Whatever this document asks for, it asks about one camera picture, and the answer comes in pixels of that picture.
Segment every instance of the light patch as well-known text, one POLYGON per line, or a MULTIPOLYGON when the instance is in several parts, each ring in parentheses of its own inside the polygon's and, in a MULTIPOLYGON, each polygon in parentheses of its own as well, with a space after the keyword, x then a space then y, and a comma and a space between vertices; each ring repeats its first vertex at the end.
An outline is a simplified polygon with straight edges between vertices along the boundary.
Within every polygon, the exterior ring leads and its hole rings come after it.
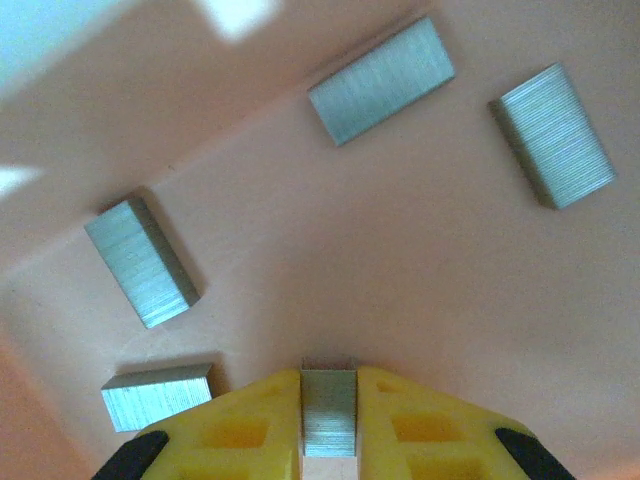
POLYGON ((0 165, 0 200, 33 182, 42 173, 42 169, 35 167, 0 165))
POLYGON ((242 41, 282 9, 282 0, 197 0, 197 3, 229 43, 242 41))

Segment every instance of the pink wall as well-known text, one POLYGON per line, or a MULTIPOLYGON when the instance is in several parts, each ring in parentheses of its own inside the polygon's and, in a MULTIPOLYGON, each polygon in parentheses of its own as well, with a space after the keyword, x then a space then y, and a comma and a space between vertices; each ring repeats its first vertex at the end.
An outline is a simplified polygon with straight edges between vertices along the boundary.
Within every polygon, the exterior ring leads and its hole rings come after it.
POLYGON ((86 480, 92 475, 24 372, 0 346, 0 472, 7 480, 86 480))
MULTIPOLYGON (((0 108, 0 160, 45 170, 0 203, 0 326, 92 467, 131 436, 119 370, 214 360, 224 390, 331 354, 513 416, 579 478, 640 461, 640 2, 437 2, 456 79, 335 148, 303 87, 425 3, 287 0, 229 45, 140 2, 0 108), (560 60, 619 178, 555 212, 486 105, 560 60), (152 330, 81 228, 141 184, 203 292, 152 330)), ((36 411, 5 414, 21 454, 66 458, 36 411)))

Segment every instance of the pink surface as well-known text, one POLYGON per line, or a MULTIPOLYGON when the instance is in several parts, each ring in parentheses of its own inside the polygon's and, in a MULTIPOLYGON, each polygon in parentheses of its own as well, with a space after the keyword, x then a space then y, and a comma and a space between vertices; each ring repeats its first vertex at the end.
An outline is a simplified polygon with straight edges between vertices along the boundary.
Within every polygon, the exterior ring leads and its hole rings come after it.
POLYGON ((0 472, 4 479, 86 479, 94 472, 38 399, 12 352, 0 347, 0 472))
POLYGON ((336 149, 289 87, 410 2, 316 3, 224 48, 145 4, 0 112, 3 154, 48 172, 0 204, 2 321, 64 431, 96 467, 128 438, 116 371, 213 359, 224 391, 350 354, 523 421, 578 477, 638 462, 640 6, 442 2, 458 77, 336 149), (620 175, 562 212, 486 108, 558 60, 620 175), (79 228, 145 179, 204 294, 150 331, 79 228))

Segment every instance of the metal staple strip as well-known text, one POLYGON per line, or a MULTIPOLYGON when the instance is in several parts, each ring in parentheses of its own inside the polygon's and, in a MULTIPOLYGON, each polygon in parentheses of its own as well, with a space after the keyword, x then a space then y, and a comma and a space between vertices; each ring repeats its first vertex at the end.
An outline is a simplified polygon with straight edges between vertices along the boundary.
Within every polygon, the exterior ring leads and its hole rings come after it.
POLYGON ((541 203, 564 208, 616 177, 561 64, 490 107, 541 203))
POLYGON ((116 432, 141 430, 211 400, 212 365, 117 375, 101 389, 116 432))
POLYGON ((355 370, 301 371, 306 456, 355 456, 356 383, 355 370))
POLYGON ((429 18, 423 18, 309 91, 336 145, 342 145, 455 76, 429 18))
POLYGON ((188 310, 200 298, 141 198, 116 205, 85 230, 147 328, 188 310))

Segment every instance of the yellow plastic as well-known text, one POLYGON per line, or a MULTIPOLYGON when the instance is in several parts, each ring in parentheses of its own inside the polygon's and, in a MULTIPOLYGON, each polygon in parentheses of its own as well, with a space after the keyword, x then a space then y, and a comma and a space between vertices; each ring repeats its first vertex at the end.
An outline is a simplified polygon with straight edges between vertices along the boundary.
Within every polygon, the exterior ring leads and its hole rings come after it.
POLYGON ((529 480, 495 435, 522 424, 384 370, 358 370, 361 480, 529 480))
POLYGON ((300 373, 285 370, 150 425, 169 443, 142 480, 298 480, 300 373))

